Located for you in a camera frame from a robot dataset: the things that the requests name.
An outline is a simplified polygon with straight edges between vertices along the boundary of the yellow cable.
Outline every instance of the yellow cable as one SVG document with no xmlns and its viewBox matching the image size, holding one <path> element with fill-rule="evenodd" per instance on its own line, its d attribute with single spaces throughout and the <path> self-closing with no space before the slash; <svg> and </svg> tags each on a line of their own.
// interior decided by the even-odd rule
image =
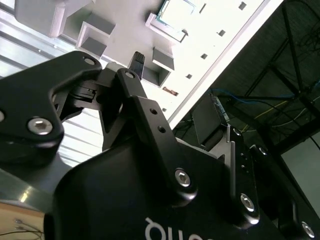
<svg viewBox="0 0 320 240">
<path fill-rule="evenodd" d="M 285 103 L 287 103 L 287 102 L 288 102 L 288 101 L 282 101 L 282 102 L 280 102 L 278 105 L 275 105 L 274 107 L 275 107 L 275 108 L 276 108 L 276 107 L 279 107 L 279 106 L 281 106 L 282 104 L 285 104 Z M 268 112 L 270 112 L 270 111 L 272 111 L 272 110 L 274 110 L 273 107 L 269 108 L 267 111 L 264 111 L 263 113 L 260 113 L 258 116 L 255 116 L 254 119 L 260 118 L 262 115 L 265 115 L 265 114 L 267 114 Z M 241 133 L 243 133 L 243 132 L 247 129 L 248 126 L 249 126 L 248 124 L 245 125 L 245 127 L 241 130 Z"/>
</svg>

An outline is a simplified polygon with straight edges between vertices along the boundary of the small black square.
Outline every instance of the small black square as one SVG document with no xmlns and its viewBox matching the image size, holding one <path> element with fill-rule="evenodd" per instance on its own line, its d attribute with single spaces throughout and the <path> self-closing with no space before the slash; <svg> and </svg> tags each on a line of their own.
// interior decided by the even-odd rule
<svg viewBox="0 0 320 240">
<path fill-rule="evenodd" d="M 218 35 L 222 37 L 223 35 L 225 35 L 225 33 L 226 33 L 225 30 L 221 30 L 221 31 L 218 33 Z"/>
<path fill-rule="evenodd" d="M 208 57 L 208 55 L 205 54 L 205 53 L 201 55 L 201 58 L 202 58 L 202 59 L 206 59 L 207 57 Z"/>
<path fill-rule="evenodd" d="M 241 2 L 240 6 L 239 6 L 239 9 L 240 10 L 243 10 L 245 9 L 245 7 L 247 6 L 247 4 L 245 4 L 243 1 Z"/>
</svg>

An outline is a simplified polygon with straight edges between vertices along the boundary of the white wall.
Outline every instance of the white wall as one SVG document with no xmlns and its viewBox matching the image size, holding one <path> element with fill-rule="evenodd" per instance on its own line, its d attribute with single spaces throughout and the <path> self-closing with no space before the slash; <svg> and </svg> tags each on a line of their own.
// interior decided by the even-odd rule
<svg viewBox="0 0 320 240">
<path fill-rule="evenodd" d="M 312 137 L 320 145 L 320 132 Z M 320 216 L 320 150 L 308 138 L 284 153 L 282 157 Z"/>
</svg>

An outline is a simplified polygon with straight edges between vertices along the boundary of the wooden surface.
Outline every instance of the wooden surface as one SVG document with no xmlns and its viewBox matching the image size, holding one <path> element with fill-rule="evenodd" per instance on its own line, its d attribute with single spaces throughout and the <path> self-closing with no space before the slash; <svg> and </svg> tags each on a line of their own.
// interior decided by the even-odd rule
<svg viewBox="0 0 320 240">
<path fill-rule="evenodd" d="M 31 227 L 23 224 L 16 224 L 15 219 L 21 220 L 43 232 L 44 214 L 41 212 L 0 203 L 0 240 L 36 240 L 38 237 L 33 233 L 14 233 L 1 236 L 8 232 L 15 232 L 16 226 L 23 227 L 25 230 L 34 231 Z"/>
</svg>

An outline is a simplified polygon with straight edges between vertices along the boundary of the silver screw head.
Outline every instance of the silver screw head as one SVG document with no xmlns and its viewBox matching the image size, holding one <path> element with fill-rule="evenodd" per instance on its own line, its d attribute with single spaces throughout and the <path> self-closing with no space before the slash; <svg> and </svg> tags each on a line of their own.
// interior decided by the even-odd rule
<svg viewBox="0 0 320 240">
<path fill-rule="evenodd" d="M 31 119 L 27 126 L 31 132 L 37 135 L 47 135 L 53 129 L 51 122 L 44 118 Z"/>
<path fill-rule="evenodd" d="M 249 211 L 249 212 L 253 212 L 255 210 L 255 205 L 254 203 L 251 201 L 251 199 L 245 195 L 244 193 L 241 193 L 240 196 L 240 200 L 241 203 L 243 204 L 243 206 Z"/>
<path fill-rule="evenodd" d="M 304 221 L 301 222 L 302 228 L 305 231 L 305 233 L 310 237 L 310 238 L 315 238 L 315 233 L 312 231 L 311 227 Z"/>
<path fill-rule="evenodd" d="M 190 186 L 191 180 L 190 180 L 189 175 L 185 171 L 178 169 L 175 171 L 174 176 L 175 176 L 175 179 L 177 180 L 177 182 L 181 186 L 183 186 L 185 188 Z"/>
<path fill-rule="evenodd" d="M 263 155 L 267 155 L 267 152 L 266 152 L 266 150 L 264 150 L 262 147 L 259 147 L 259 151 L 260 151 L 260 153 L 262 153 Z"/>
<path fill-rule="evenodd" d="M 84 61 L 89 65 L 95 65 L 96 64 L 96 62 L 93 61 L 92 59 L 90 59 L 89 57 L 85 57 Z"/>
<path fill-rule="evenodd" d="M 238 129 L 234 128 L 233 131 L 234 131 L 234 133 L 237 134 L 238 136 L 241 136 L 241 133 L 239 132 Z"/>
<path fill-rule="evenodd" d="M 133 75 L 131 72 L 129 72 L 129 71 L 126 71 L 125 72 L 125 75 L 127 75 L 129 78 L 131 78 L 131 79 L 133 79 L 133 78 L 135 78 L 135 75 Z"/>
<path fill-rule="evenodd" d="M 2 111 L 0 111 L 0 123 L 1 123 L 3 120 L 5 120 L 5 114 L 4 114 Z"/>
</svg>

